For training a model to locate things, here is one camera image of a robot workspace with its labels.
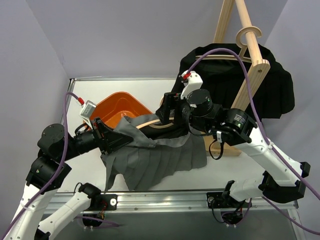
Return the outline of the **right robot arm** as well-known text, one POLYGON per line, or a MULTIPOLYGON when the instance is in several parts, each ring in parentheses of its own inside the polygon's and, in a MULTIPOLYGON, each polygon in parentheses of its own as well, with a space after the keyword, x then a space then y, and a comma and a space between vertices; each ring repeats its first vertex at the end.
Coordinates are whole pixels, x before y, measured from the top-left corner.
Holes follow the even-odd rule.
POLYGON ((307 186, 302 180, 308 177, 311 166, 291 159, 266 141, 257 123, 244 111, 223 108, 212 102, 208 90, 197 89, 187 97, 177 92, 165 93, 156 115, 168 124, 171 112, 173 122, 185 125, 191 134, 212 136, 221 151, 225 144, 234 146, 263 168, 257 178, 228 181, 221 196, 225 205, 232 207, 257 197, 285 204, 304 197, 307 186))

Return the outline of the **grey pleated skirt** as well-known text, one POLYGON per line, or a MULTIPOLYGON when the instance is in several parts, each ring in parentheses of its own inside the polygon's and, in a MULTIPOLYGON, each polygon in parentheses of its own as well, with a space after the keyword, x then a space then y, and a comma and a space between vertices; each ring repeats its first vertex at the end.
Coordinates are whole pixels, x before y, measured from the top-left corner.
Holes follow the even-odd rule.
POLYGON ((141 124, 156 120, 155 114, 121 118, 115 132, 133 137, 133 142, 121 149, 101 155, 106 167, 105 190, 123 175, 129 191, 147 191, 167 176, 178 171, 200 169, 207 165, 203 138, 185 128, 138 129, 141 124))

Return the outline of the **wooden hanger of grey skirt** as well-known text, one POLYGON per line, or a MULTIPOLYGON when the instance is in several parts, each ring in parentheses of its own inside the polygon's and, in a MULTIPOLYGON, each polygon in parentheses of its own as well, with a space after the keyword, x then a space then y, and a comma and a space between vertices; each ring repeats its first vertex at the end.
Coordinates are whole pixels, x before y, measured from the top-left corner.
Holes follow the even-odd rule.
POLYGON ((151 121, 139 124, 139 125, 136 126, 136 128, 137 129, 142 129, 142 128, 145 128, 145 127, 150 127, 150 128, 153 128, 153 129, 166 129, 166 128, 169 128, 169 127, 174 125, 173 122, 166 123, 166 124, 163 123, 162 125, 158 125, 158 124, 161 124, 161 121, 159 119, 155 119, 155 120, 151 120, 151 121))

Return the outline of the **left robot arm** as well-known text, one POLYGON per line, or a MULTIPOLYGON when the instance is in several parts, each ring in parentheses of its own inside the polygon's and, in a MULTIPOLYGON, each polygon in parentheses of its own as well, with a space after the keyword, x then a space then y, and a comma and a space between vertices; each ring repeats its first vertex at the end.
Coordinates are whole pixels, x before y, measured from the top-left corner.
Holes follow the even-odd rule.
POLYGON ((73 219, 85 210, 95 210, 102 203, 102 192, 91 183, 83 183, 72 198, 43 219, 46 208, 62 186, 71 167, 66 163, 98 148, 111 154, 134 139, 105 125, 100 118, 91 129, 70 136, 68 127, 55 123, 46 127, 37 145, 38 157, 32 163, 23 195, 3 240, 53 240, 73 219))

